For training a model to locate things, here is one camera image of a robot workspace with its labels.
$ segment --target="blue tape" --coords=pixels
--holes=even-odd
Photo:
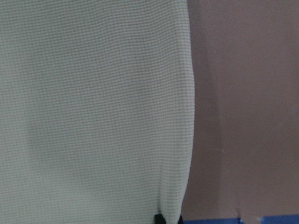
[[[240,218],[184,221],[184,224],[244,224]]]
[[[299,224],[299,215],[265,216],[261,224]]]

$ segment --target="black object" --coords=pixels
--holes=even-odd
[[[166,224],[162,214],[155,215],[155,224]],[[184,224],[182,216],[179,217],[178,224]]]

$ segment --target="textured fabric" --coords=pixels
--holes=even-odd
[[[0,2],[1,224],[176,224],[193,125],[184,0]]]

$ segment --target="wall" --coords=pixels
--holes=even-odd
[[[196,118],[184,220],[299,214],[299,1],[188,7]]]

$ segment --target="waffle knit fabric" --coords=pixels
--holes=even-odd
[[[0,2],[1,224],[177,224],[193,127],[185,0]]]

